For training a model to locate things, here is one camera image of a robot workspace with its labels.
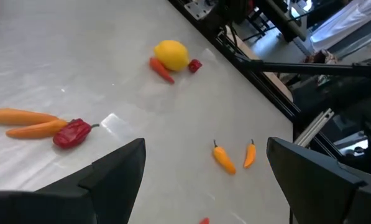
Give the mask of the silver aluminium extrusion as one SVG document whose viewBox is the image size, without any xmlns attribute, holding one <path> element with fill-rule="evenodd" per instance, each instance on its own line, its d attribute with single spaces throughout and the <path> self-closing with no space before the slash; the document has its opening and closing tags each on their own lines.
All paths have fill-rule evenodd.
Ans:
<svg viewBox="0 0 371 224">
<path fill-rule="evenodd" d="M 326 123 L 334 116 L 332 109 L 328 108 L 326 111 L 321 112 L 313 121 L 307 126 L 307 128 L 293 141 L 301 147 L 309 145 L 311 140 L 317 135 L 320 130 L 326 125 Z"/>
</svg>

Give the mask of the person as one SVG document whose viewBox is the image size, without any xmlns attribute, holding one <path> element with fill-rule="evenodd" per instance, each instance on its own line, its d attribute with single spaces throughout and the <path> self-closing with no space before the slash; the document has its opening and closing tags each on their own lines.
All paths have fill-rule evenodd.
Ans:
<svg viewBox="0 0 371 224">
<path fill-rule="evenodd" d="M 328 50 L 371 21 L 371 0 L 352 0 L 320 25 L 310 37 L 315 52 Z"/>
</svg>

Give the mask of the small dark red pepper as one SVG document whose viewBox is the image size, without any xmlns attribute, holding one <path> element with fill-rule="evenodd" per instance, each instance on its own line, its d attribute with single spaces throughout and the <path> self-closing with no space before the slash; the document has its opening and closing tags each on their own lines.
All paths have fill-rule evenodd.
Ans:
<svg viewBox="0 0 371 224">
<path fill-rule="evenodd" d="M 82 119 L 73 119 L 53 137 L 53 143 L 60 149 L 70 149 L 80 145 L 88 134 L 99 124 L 88 124 Z"/>
<path fill-rule="evenodd" d="M 203 66 L 203 64 L 197 60 L 197 59 L 193 59 L 191 60 L 191 62 L 188 64 L 188 70 L 191 72 L 191 73 L 196 73 L 201 67 Z"/>
</svg>

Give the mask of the black metal beam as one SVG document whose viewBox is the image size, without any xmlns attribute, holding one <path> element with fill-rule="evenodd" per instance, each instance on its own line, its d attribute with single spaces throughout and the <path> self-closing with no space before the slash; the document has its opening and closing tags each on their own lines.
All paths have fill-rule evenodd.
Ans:
<svg viewBox="0 0 371 224">
<path fill-rule="evenodd" d="M 371 64 L 276 63 L 263 60 L 241 60 L 240 64 L 245 68 L 260 72 L 371 78 Z"/>
</svg>

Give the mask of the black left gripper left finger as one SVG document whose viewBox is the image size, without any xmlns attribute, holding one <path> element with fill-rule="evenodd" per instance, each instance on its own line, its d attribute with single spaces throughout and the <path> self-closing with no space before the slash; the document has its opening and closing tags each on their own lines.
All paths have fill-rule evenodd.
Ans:
<svg viewBox="0 0 371 224">
<path fill-rule="evenodd" d="M 127 224 L 145 160 L 137 138 L 35 192 L 0 191 L 0 224 Z"/>
</svg>

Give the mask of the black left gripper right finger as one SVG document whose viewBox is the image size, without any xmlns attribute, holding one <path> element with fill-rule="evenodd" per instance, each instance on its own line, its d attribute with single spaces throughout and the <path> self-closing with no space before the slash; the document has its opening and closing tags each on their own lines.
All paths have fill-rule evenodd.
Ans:
<svg viewBox="0 0 371 224">
<path fill-rule="evenodd" d="M 371 224 L 371 174 L 277 137 L 267 158 L 298 224 Z"/>
</svg>

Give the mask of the yellow lemon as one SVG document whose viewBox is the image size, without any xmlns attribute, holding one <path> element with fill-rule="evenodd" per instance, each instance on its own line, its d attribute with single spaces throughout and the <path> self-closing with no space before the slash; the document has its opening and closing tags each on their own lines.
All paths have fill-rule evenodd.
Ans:
<svg viewBox="0 0 371 224">
<path fill-rule="evenodd" d="M 179 72 L 190 62 L 188 49 L 179 41 L 163 40 L 153 49 L 155 57 L 172 71 Z"/>
</svg>

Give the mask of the light wooden base board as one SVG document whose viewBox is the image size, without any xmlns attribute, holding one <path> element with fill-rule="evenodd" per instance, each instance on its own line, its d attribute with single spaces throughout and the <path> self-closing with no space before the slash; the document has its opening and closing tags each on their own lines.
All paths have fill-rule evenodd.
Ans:
<svg viewBox="0 0 371 224">
<path fill-rule="evenodd" d="M 237 36 L 233 35 L 229 26 L 226 26 L 228 34 L 226 35 L 240 51 L 251 60 L 259 60 L 259 57 Z M 263 73 L 291 102 L 293 102 L 293 95 L 291 91 L 282 83 L 282 81 L 273 72 Z"/>
</svg>

